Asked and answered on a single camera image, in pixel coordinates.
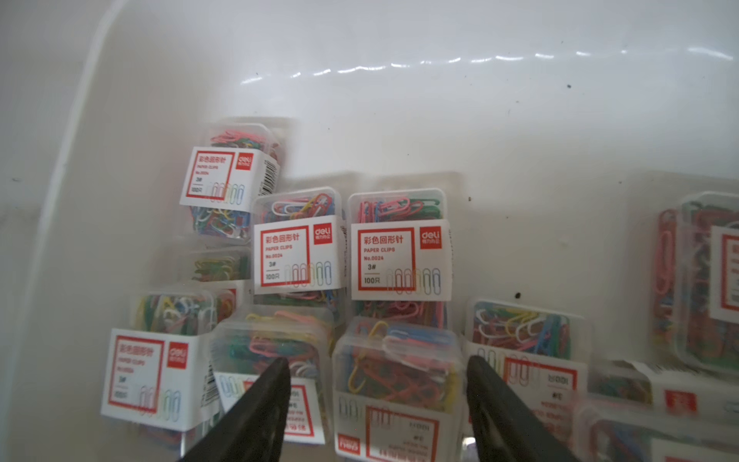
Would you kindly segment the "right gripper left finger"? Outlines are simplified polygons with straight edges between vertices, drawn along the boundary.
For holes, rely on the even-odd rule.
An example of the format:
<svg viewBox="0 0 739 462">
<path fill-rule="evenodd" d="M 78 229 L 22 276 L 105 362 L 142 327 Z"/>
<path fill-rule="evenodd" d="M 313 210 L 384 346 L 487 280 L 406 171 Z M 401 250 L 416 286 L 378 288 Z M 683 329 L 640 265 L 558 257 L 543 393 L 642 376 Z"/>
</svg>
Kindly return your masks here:
<svg viewBox="0 0 739 462">
<path fill-rule="evenodd" d="M 290 396 L 289 363 L 280 357 L 181 460 L 277 462 L 283 447 Z"/>
</svg>

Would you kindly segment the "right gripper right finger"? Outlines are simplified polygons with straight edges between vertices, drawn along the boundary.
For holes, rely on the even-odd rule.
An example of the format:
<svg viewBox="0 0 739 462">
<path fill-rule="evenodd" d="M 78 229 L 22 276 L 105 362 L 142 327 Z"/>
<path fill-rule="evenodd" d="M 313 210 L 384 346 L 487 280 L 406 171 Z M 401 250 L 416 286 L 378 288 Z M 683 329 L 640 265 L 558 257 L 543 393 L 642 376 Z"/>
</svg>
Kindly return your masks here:
<svg viewBox="0 0 739 462">
<path fill-rule="evenodd" d="M 467 364 L 467 403 L 479 461 L 577 461 L 484 358 L 476 355 Z"/>
</svg>

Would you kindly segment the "white plastic storage tray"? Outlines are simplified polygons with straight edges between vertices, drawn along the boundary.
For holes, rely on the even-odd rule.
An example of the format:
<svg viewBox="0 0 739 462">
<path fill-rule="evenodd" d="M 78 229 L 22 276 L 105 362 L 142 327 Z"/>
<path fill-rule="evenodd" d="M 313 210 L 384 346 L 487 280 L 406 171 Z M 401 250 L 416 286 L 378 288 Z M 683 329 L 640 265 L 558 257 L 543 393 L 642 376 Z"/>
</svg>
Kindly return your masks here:
<svg viewBox="0 0 739 462">
<path fill-rule="evenodd" d="M 110 332 L 226 117 L 284 130 L 282 188 L 442 189 L 455 327 L 519 300 L 650 361 L 657 214 L 738 185 L 738 5 L 3 2 L 3 460 L 115 458 Z"/>
</svg>

